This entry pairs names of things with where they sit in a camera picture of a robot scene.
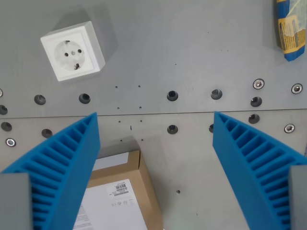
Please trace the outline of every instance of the small hole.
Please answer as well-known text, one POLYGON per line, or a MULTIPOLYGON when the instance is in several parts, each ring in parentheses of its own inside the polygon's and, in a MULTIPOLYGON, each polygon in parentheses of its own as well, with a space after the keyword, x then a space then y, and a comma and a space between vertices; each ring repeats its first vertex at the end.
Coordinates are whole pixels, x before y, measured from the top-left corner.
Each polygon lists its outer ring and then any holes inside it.
POLYGON ((209 131, 213 133, 213 124, 209 126, 209 131))
POLYGON ((36 95, 34 101, 38 105, 44 105, 46 103, 46 98, 43 95, 36 95))
POLYGON ((4 105, 0 105, 0 114, 6 115, 8 113, 8 109, 4 105))
POLYGON ((175 125, 170 125, 169 127, 167 127, 167 132, 169 134, 176 134, 178 132, 178 127, 175 125))
POLYGON ((86 93, 81 93, 79 96, 79 101, 82 104, 89 104, 89 102, 91 101, 91 97, 86 93))
POLYGON ((250 122, 251 124, 255 124, 255 123, 259 122, 259 121, 260 121, 260 117, 259 117, 258 114, 252 114, 248 118, 248 122, 250 122))
POLYGON ((167 99, 171 102, 174 102, 178 99, 178 93, 176 91, 170 91, 167 94, 167 99))
POLYGON ((213 100, 219 100, 222 97, 222 95, 223 95, 223 92, 221 90, 218 90, 218 89, 217 90, 213 90, 211 92, 211 98, 213 100))
POLYGON ((253 107, 258 107, 262 104, 262 99, 261 97, 254 97, 253 99, 251 99, 250 101, 250 105, 253 107))
POLYGON ((47 129, 47 128, 43 129, 42 136, 44 138, 52 137, 52 135, 53 135, 53 133, 52 133, 52 131, 50 129, 47 129))
POLYGON ((1 128, 6 131, 6 132, 9 132, 12 130, 12 125, 8 122, 2 122, 1 123, 1 128))

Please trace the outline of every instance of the white power outlet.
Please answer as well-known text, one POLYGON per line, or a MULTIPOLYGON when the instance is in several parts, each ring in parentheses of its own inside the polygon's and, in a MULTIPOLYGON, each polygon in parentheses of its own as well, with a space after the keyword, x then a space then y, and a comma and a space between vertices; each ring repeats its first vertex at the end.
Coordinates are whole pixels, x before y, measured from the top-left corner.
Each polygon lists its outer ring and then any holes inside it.
POLYGON ((52 31, 41 41, 58 81, 99 72, 106 64, 92 22, 52 31))

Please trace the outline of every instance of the screw head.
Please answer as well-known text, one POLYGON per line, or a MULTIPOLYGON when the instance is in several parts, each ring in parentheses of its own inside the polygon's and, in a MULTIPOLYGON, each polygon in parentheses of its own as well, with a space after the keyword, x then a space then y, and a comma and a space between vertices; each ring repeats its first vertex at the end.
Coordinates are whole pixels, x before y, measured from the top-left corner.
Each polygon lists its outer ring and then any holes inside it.
POLYGON ((292 86, 291 92, 294 94, 298 94, 303 90, 303 86, 299 83, 295 84, 294 86, 292 86))
POLYGON ((256 90, 262 89, 264 87, 264 80, 261 78, 256 79, 253 83, 253 87, 256 90))
POLYGON ((7 138, 5 142, 6 142, 6 145, 9 147, 16 146, 16 141, 13 138, 7 138))
POLYGON ((295 126, 292 124, 288 124, 284 127, 285 133, 292 133, 295 130, 295 126))

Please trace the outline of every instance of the cardboard box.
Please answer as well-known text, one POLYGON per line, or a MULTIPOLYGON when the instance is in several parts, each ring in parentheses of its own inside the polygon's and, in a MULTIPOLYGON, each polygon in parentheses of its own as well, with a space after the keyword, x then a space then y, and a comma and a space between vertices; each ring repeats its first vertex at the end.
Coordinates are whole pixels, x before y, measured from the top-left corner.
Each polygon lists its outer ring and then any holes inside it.
POLYGON ((163 230, 140 151, 96 160, 74 230, 163 230))

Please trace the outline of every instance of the barcode sticker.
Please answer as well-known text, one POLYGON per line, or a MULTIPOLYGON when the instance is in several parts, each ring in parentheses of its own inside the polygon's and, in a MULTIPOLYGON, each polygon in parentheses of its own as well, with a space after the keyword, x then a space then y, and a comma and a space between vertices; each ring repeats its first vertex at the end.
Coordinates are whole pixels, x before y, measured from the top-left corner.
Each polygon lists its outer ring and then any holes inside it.
POLYGON ((108 188, 110 198, 124 199, 130 196, 129 188, 126 182, 121 181, 108 188))

